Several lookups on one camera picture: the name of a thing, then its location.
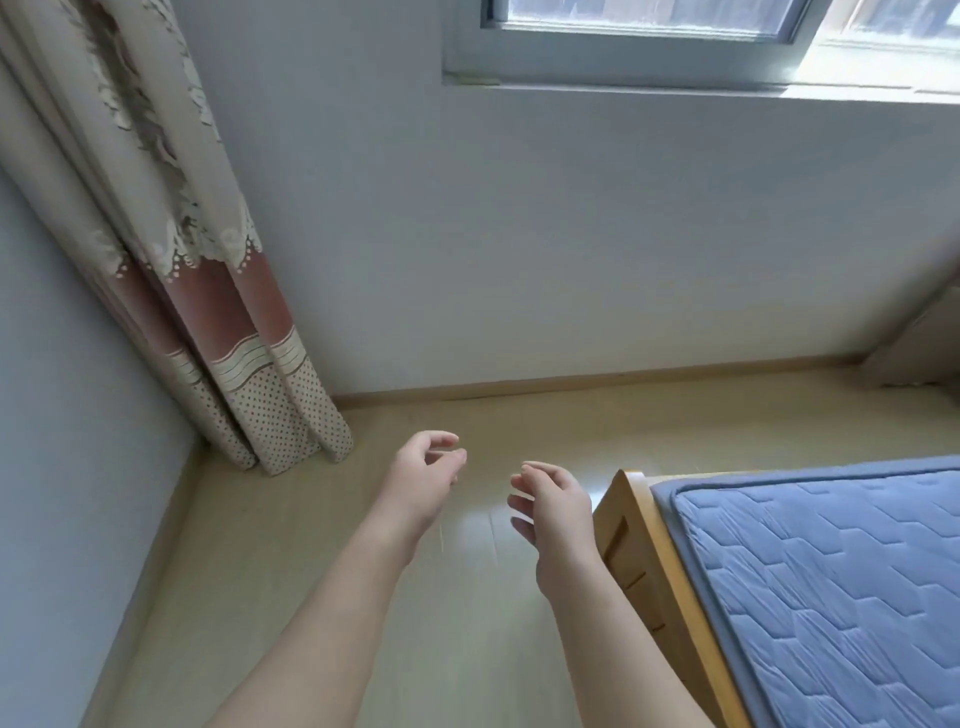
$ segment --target baseboard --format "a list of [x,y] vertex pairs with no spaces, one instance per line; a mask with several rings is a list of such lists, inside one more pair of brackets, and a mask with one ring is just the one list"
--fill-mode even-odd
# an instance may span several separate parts
[[156,599],[160,580],[167,564],[170,563],[170,557],[173,555],[187,512],[190,510],[190,502],[196,493],[201,465],[206,458],[208,448],[206,440],[198,438],[183,464],[177,486],[160,520],[154,542],[143,564],[143,571],[137,579],[130,604],[127,605],[123,621],[120,623],[120,629],[117,630],[113,645],[104,661],[104,668],[100,671],[100,678],[90,696],[80,728],[106,728],[108,725],[113,703],[127,676],[133,655],[136,654],[140,637],[147,626],[147,618]]
[[376,407],[383,404],[409,404],[412,402],[478,400],[484,397],[507,397],[532,395],[542,392],[566,392],[595,387],[614,387],[624,384],[650,382],[690,381],[711,379],[720,376],[745,376],[801,372],[810,369],[849,367],[860,364],[862,353],[830,354],[825,356],[796,356],[789,359],[763,359],[761,361],[736,361],[726,364],[703,364],[694,367],[672,369],[646,369],[620,374],[549,376],[543,379],[513,379],[489,381],[477,384],[451,384],[443,387],[422,389],[396,389],[386,392],[362,392],[339,395],[333,401],[341,409]]

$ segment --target wooden floor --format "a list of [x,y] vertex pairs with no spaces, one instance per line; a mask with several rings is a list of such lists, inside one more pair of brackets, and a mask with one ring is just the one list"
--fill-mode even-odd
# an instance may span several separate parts
[[201,726],[358,523],[394,450],[458,432],[467,469],[405,574],[363,728],[573,728],[573,693],[534,551],[510,528],[524,458],[570,468],[599,500],[648,474],[799,468],[960,451],[938,390],[869,390],[855,371],[745,376],[348,412],[357,446],[268,478],[223,458],[204,480],[112,728]]

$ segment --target window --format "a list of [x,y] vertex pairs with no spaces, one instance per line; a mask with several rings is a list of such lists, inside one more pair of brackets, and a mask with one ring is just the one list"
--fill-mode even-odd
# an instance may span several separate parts
[[960,94],[960,0],[444,2],[457,83]]

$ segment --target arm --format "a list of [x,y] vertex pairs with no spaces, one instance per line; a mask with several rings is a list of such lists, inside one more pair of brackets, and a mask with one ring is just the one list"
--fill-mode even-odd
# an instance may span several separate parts
[[514,528],[540,553],[537,580],[550,602],[585,728],[709,728],[607,571],[593,540],[590,498],[563,468],[525,463],[507,502],[533,522]]
[[467,462],[449,432],[419,432],[276,644],[207,728],[350,728],[370,681],[396,582]]

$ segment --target blue mattress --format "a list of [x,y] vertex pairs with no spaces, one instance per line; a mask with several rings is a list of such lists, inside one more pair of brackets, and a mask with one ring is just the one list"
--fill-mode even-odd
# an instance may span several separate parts
[[960,727],[960,457],[653,492],[756,728]]

